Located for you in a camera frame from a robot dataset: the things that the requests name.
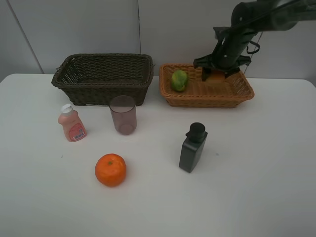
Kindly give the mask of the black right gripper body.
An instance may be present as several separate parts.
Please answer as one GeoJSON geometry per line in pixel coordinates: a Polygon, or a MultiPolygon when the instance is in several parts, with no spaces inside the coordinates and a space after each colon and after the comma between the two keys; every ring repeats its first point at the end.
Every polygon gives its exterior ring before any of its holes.
{"type": "Polygon", "coordinates": [[[236,31],[230,31],[229,27],[214,27],[213,29],[218,42],[211,54],[194,60],[195,68],[230,72],[251,63],[249,56],[242,55],[251,41],[250,29],[236,31]]]}

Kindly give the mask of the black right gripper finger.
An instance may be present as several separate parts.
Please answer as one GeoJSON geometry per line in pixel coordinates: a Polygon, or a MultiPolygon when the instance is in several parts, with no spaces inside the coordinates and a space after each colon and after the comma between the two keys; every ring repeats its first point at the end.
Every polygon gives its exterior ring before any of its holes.
{"type": "Polygon", "coordinates": [[[202,68],[202,81],[206,81],[212,75],[212,70],[209,68],[202,68]]]}
{"type": "Polygon", "coordinates": [[[240,72],[240,69],[231,69],[229,71],[226,71],[225,72],[225,78],[228,78],[231,75],[234,75],[234,74],[239,73],[239,72],[240,72]]]}

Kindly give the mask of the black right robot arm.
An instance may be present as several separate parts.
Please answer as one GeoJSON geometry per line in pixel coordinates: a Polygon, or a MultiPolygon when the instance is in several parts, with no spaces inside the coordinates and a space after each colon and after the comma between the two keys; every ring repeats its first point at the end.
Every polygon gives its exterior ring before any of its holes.
{"type": "Polygon", "coordinates": [[[251,55],[260,50],[252,39],[259,32],[288,31],[300,21],[316,18],[314,0],[256,0],[239,3],[232,12],[229,27],[215,27],[217,44],[211,54],[197,58],[202,81],[216,72],[229,77],[251,64],[251,55]]]}

